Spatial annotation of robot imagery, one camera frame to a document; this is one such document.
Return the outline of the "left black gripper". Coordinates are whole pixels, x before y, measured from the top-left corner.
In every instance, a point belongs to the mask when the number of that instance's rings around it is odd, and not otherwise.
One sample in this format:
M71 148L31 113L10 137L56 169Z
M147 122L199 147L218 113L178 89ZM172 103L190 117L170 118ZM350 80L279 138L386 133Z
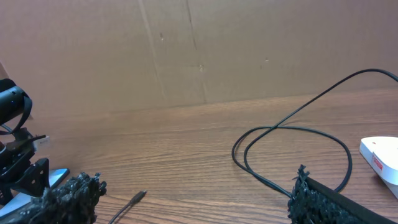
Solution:
M46 136L33 136L26 128L13 134L15 140L1 144L1 205L13 198L12 191L40 197L49 184L49 160L39 159L31 163L35 154L34 142Z

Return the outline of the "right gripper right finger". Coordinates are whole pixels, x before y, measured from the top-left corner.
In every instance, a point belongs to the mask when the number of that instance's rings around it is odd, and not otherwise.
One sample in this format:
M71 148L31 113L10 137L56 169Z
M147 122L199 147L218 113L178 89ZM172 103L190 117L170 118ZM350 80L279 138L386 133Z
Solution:
M298 176L288 201L292 223L309 224L396 224L309 177L305 166Z

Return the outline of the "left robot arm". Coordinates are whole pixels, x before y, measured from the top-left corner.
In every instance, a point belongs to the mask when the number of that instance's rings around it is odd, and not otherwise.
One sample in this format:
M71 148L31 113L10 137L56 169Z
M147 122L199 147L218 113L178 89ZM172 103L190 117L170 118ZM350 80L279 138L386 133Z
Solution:
M5 128L1 135L12 135L15 140L1 143L1 205L13 199L11 190L40 197L49 184L49 160L39 159L31 163L35 154L34 141L45 136L33 136L22 125L27 121L32 109L32 100L24 90L12 80L1 80L1 124L16 116L20 120L14 129Z

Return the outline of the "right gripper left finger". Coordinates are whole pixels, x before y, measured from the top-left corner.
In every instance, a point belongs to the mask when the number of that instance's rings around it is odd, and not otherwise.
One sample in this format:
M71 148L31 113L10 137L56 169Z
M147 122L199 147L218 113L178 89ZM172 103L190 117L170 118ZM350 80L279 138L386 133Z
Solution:
M41 197L1 219L1 224L91 224L96 221L95 207L106 194L107 183L82 172L56 189L45 189Z

